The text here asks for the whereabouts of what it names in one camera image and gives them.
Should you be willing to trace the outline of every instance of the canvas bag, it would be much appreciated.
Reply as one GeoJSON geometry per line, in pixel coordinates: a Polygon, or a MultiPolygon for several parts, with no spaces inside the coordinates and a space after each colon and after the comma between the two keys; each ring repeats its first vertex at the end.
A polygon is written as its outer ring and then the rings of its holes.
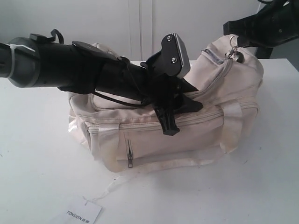
{"type": "Polygon", "coordinates": [[[132,108],[93,94],[75,93],[69,94],[69,132],[112,172],[198,166],[234,151],[240,138],[249,135],[257,115],[255,96],[262,83],[263,67],[247,49],[238,49],[244,63],[226,59],[232,48],[230,37],[209,44],[192,62],[184,78],[199,91],[186,95],[202,102],[204,108],[175,115],[180,128],[176,135],[163,135],[150,106],[132,108]]]}

